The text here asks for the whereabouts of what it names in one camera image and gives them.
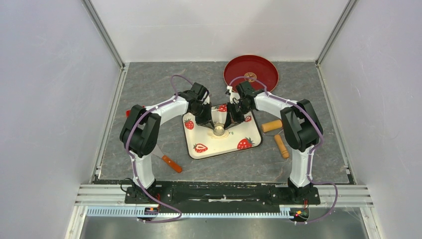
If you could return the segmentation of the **white dough piece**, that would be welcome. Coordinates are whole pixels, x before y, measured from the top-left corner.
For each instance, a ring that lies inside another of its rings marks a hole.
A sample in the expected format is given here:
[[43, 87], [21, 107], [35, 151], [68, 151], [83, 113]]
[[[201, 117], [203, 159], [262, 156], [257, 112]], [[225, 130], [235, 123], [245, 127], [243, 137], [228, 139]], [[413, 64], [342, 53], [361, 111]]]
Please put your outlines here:
[[212, 139], [223, 139], [229, 136], [229, 132], [227, 130], [216, 132], [214, 130], [209, 130], [207, 135]]

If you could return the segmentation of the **white strawberry tray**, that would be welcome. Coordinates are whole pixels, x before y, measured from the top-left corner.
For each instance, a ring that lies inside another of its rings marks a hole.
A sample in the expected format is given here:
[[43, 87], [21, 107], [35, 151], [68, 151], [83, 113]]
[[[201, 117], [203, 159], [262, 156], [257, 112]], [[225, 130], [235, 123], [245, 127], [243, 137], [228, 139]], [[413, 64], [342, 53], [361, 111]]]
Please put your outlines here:
[[262, 134], [253, 112], [245, 115], [245, 121], [229, 129], [223, 129], [226, 118], [226, 105], [212, 107], [212, 118], [216, 132], [227, 130], [229, 136], [223, 139], [212, 139], [207, 135], [210, 128], [195, 123], [191, 113], [183, 115], [184, 133], [188, 154], [192, 159], [200, 160], [240, 150], [252, 149], [262, 143]]

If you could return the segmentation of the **wooden dough roller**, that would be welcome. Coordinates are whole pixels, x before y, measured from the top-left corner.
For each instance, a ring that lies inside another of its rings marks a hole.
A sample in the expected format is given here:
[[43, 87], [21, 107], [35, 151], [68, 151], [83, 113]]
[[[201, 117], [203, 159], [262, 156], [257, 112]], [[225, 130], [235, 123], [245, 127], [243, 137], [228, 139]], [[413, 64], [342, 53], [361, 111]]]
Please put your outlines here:
[[282, 138], [281, 138], [281, 132], [283, 131], [283, 123], [280, 119], [270, 121], [263, 123], [261, 125], [262, 132], [267, 135], [273, 137], [281, 156], [284, 159], [288, 159], [290, 157], [290, 154], [287, 150], [287, 147], [285, 146]]

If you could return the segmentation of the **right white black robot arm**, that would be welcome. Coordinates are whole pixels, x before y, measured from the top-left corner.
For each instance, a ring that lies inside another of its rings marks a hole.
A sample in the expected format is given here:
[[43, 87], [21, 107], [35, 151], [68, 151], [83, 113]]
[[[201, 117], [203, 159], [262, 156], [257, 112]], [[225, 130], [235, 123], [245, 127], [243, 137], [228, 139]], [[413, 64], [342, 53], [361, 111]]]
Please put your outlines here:
[[310, 101], [291, 101], [263, 91], [238, 94], [227, 90], [226, 94], [229, 102], [225, 129], [244, 122], [245, 114], [252, 110], [267, 112], [281, 120], [285, 140], [292, 149], [287, 195], [293, 203], [302, 202], [313, 187], [314, 151], [323, 141], [321, 125]]

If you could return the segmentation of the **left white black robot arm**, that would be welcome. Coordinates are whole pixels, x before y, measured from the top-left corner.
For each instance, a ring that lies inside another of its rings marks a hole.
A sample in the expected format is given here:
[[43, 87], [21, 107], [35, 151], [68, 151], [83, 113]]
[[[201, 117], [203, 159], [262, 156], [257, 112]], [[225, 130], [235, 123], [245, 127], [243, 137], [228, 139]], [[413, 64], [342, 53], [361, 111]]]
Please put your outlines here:
[[200, 100], [173, 96], [156, 105], [147, 107], [135, 105], [130, 110], [119, 138], [131, 161], [133, 181], [139, 186], [137, 197], [144, 203], [151, 203], [156, 197], [156, 190], [151, 186], [155, 181], [151, 154], [157, 145], [160, 126], [186, 113], [193, 115], [205, 113], [210, 116], [209, 96]]

